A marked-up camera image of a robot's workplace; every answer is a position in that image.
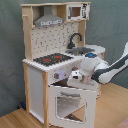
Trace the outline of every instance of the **floor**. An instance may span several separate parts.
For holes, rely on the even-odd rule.
[[[96,103],[94,128],[116,128],[128,118],[128,89],[108,84],[102,86],[101,92],[102,95]],[[44,126],[31,114],[19,109],[1,117],[0,128],[44,128]]]

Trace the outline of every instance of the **oven handle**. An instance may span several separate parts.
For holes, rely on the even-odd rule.
[[[69,6],[69,11],[70,11],[70,15],[68,16],[68,19],[71,19],[71,17],[72,17],[72,7],[71,6]]]
[[[65,96],[71,96],[71,97],[80,98],[80,94],[69,94],[69,93],[66,93],[66,92],[61,92],[61,94],[65,95]]]

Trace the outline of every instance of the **oven door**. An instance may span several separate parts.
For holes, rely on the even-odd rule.
[[[82,19],[83,4],[67,5],[67,21]]]
[[[64,128],[94,128],[96,91],[51,85],[49,123]]]

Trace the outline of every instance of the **toy kitchen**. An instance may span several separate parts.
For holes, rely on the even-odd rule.
[[[105,48],[85,43],[90,2],[22,4],[26,110],[44,128],[94,128],[101,85],[68,85],[88,52]]]

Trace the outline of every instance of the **knob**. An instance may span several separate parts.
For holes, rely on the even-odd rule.
[[[58,73],[55,73],[55,74],[54,74],[54,78],[55,78],[55,79],[59,79],[59,74],[58,74]]]
[[[76,71],[76,70],[78,70],[77,67],[73,67],[73,68],[72,68],[72,71]]]

